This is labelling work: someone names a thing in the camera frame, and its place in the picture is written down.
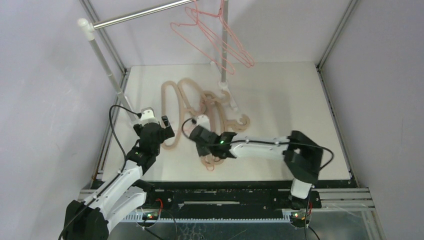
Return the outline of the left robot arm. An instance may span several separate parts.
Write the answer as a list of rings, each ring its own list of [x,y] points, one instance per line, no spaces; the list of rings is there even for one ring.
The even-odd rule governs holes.
[[[133,128],[139,138],[117,174],[84,200],[67,206],[60,240],[106,240],[135,208],[155,205],[154,186],[141,177],[156,162],[161,144],[175,133],[166,115],[159,121],[151,110],[141,113],[140,123]]]

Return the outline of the pink wire hanger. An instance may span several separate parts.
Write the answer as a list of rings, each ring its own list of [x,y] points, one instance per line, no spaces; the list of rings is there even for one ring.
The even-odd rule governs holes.
[[[247,68],[251,68],[255,65],[253,57],[246,51],[236,34],[231,30],[228,24],[229,16],[229,1],[221,0],[220,8],[218,11],[218,19],[221,23],[221,69],[228,70],[228,66],[232,69],[232,64],[228,60],[228,54],[235,58],[239,63],[243,64]]]
[[[220,165],[224,163],[224,159],[221,159],[219,157],[213,156],[213,155],[207,155],[200,158],[201,163],[206,167],[206,169],[210,172],[215,170],[215,167],[217,165]]]
[[[206,39],[212,43],[215,50],[218,51],[218,60],[213,60],[218,67],[222,70],[232,74],[235,68],[228,60],[228,56],[232,56],[236,61],[241,63],[247,68],[255,65],[253,57],[244,48],[241,41],[238,39],[234,31],[230,28],[228,23],[228,10],[229,1],[221,0],[217,13],[210,13],[201,11],[198,4],[194,1],[194,7],[186,7],[185,13],[193,20],[193,26],[205,35]],[[221,34],[214,32],[206,23],[201,20],[201,17],[211,17],[217,19],[221,25]]]
[[[228,73],[230,75],[233,75],[235,73],[235,67],[233,66],[232,63],[231,64],[232,64],[233,68],[228,66],[227,67],[228,71],[221,68],[221,50],[222,50],[222,47],[220,45],[220,42],[221,42],[222,34],[218,35],[210,27],[208,27],[206,23],[204,23],[201,20],[201,17],[204,17],[204,16],[218,19],[219,9],[218,9],[217,13],[202,11],[202,10],[199,9],[198,3],[195,0],[193,7],[186,6],[184,8],[184,12],[189,17],[191,22],[189,22],[189,23],[171,22],[170,27],[171,27],[172,31],[174,31],[186,43],[188,43],[189,45],[194,47],[194,49],[196,49],[197,51],[202,53],[205,57],[207,57],[209,60],[211,60],[213,63],[215,63],[220,68],[222,73]],[[204,49],[202,49],[202,46],[201,46],[200,43],[196,43],[194,40],[190,39],[188,36],[186,36],[182,32],[180,32],[180,29],[182,29],[182,28],[191,28],[191,29],[199,30],[200,33],[206,38],[206,41],[212,45],[212,48],[219,52],[218,53],[219,58],[214,59],[210,53],[207,53]]]

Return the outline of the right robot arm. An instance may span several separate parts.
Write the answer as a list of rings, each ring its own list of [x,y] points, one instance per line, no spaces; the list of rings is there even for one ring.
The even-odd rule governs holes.
[[[197,125],[187,138],[195,143],[201,157],[213,155],[224,160],[260,158],[283,161],[293,175],[289,203],[295,208],[302,208],[308,203],[310,191],[318,182],[325,151],[325,147],[297,130],[289,136],[260,139],[235,132],[217,134]]]

